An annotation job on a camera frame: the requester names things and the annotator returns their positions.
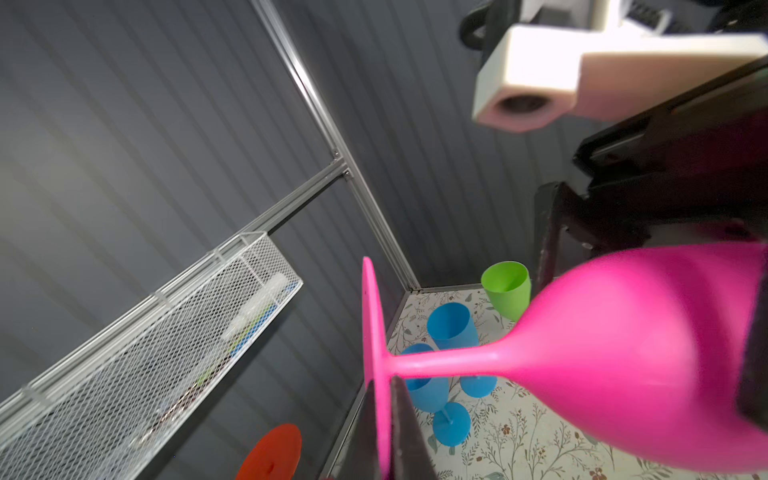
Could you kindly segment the magenta wine glass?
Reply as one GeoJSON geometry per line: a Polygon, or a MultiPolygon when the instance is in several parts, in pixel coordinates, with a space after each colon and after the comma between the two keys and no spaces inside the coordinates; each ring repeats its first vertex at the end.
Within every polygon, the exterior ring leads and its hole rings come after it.
{"type": "Polygon", "coordinates": [[[504,377],[574,426],[675,468],[767,466],[767,432],[737,407],[767,273],[753,242],[639,248],[586,262],[546,286],[513,329],[483,346],[392,355],[375,269],[362,265],[364,377],[378,461],[393,468],[395,377],[504,377]]]}

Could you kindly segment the blue wine glass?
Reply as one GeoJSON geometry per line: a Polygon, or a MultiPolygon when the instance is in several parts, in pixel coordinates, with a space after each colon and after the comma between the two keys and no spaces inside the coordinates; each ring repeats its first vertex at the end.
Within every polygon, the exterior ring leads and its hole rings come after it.
{"type": "MultiPolygon", "coordinates": [[[[473,348],[479,345],[479,336],[470,310],[460,303],[446,303],[437,307],[428,317],[427,332],[439,350],[473,348]]],[[[472,398],[489,396],[495,389],[495,376],[462,376],[463,392],[472,398]]]]}
{"type": "Polygon", "coordinates": [[[456,447],[469,437],[470,415],[463,405],[449,400],[448,377],[406,379],[405,383],[413,406],[433,416],[433,432],[438,442],[456,447]]]}

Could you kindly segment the blue wine glass front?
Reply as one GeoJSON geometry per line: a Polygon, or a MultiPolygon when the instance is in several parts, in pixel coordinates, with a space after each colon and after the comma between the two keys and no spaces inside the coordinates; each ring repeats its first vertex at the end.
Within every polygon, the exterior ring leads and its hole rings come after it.
{"type": "MultiPolygon", "coordinates": [[[[473,348],[479,345],[479,336],[470,310],[460,303],[446,303],[437,307],[428,317],[427,332],[439,350],[473,348]]],[[[495,389],[495,376],[462,376],[463,392],[472,398],[489,396],[495,389]]]]}

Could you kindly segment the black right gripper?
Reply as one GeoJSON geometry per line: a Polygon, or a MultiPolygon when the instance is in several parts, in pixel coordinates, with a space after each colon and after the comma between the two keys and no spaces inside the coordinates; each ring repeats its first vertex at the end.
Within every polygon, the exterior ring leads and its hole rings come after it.
{"type": "Polygon", "coordinates": [[[767,60],[760,58],[582,141],[591,181],[534,197],[532,291],[555,277],[562,231],[601,256],[643,246],[654,225],[718,223],[720,238],[767,238],[767,60]]]}

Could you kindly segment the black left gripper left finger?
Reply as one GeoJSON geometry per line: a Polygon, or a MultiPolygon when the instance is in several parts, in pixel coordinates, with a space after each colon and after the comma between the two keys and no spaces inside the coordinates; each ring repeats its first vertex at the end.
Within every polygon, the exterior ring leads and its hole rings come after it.
{"type": "Polygon", "coordinates": [[[357,421],[347,442],[336,479],[374,480],[378,478],[378,449],[374,385],[365,390],[357,421]]]}

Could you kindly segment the red wine glass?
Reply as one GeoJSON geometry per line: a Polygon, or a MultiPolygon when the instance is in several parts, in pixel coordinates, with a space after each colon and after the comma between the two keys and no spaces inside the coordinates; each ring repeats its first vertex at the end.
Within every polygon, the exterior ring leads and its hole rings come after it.
{"type": "Polygon", "coordinates": [[[298,468],[302,435],[294,424],[282,424],[259,440],[242,463],[236,480],[291,480],[298,468]]]}

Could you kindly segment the lime green wine glass back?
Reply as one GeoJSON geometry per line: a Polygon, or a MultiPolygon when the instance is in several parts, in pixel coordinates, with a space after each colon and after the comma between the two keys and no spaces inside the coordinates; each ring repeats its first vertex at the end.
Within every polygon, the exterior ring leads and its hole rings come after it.
{"type": "Polygon", "coordinates": [[[527,267],[516,261],[503,261],[489,266],[481,276],[481,284],[494,309],[504,318],[517,322],[527,310],[532,284],[527,267]]]}

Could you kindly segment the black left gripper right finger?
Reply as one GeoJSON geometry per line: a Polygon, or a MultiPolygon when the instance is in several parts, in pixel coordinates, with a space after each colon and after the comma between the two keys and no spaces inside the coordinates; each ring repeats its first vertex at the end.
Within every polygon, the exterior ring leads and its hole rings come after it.
{"type": "Polygon", "coordinates": [[[427,445],[421,433],[405,380],[391,382],[391,461],[389,478],[437,480],[427,445]]]}

